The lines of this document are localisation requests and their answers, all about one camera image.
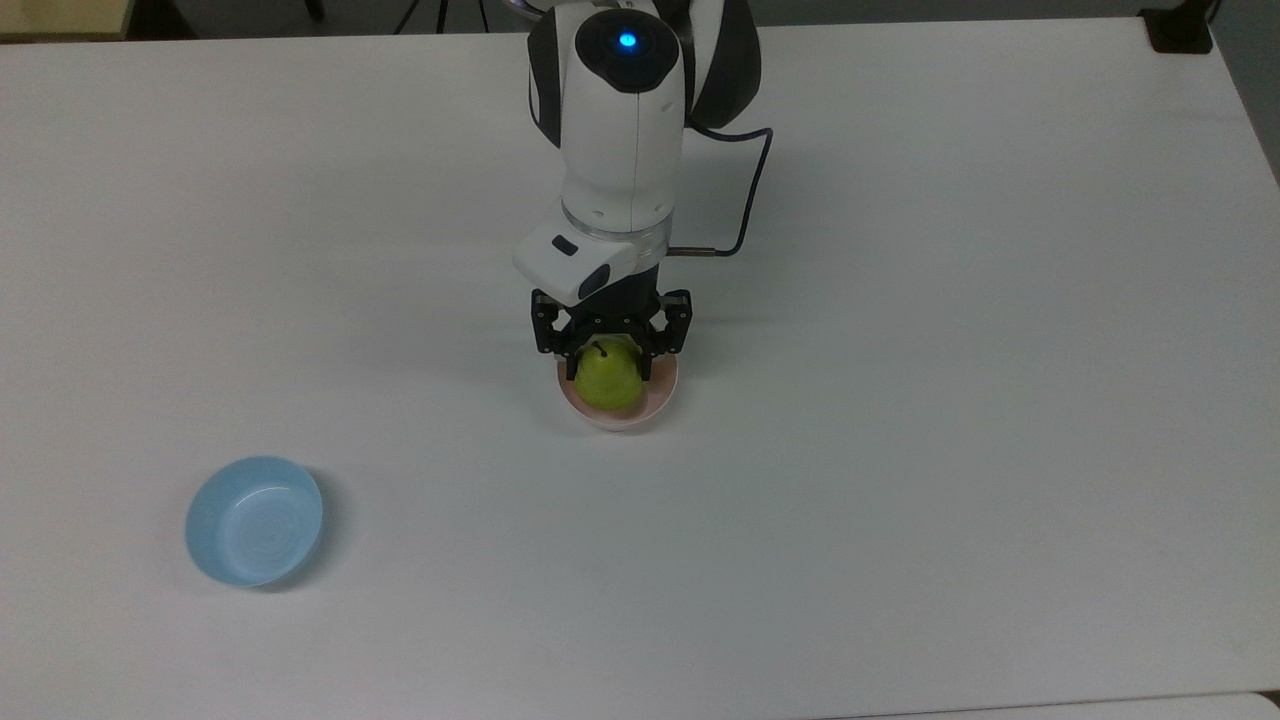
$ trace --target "pear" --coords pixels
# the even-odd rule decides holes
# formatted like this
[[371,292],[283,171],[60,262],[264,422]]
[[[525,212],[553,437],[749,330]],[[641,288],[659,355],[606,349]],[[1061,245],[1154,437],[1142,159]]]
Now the pear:
[[596,410],[625,410],[644,396],[639,348],[626,337],[602,337],[582,348],[573,389]]

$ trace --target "table surface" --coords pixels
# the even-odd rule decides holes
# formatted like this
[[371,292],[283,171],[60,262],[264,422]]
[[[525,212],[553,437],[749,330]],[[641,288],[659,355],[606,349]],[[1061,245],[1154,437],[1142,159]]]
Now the table surface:
[[123,40],[133,0],[0,0],[0,41]]
[[[604,434],[518,36],[0,47],[0,715],[796,719],[1280,687],[1280,191],[1137,19],[768,28]],[[678,243],[755,150],[686,142]],[[189,562],[238,457],[317,564]]]

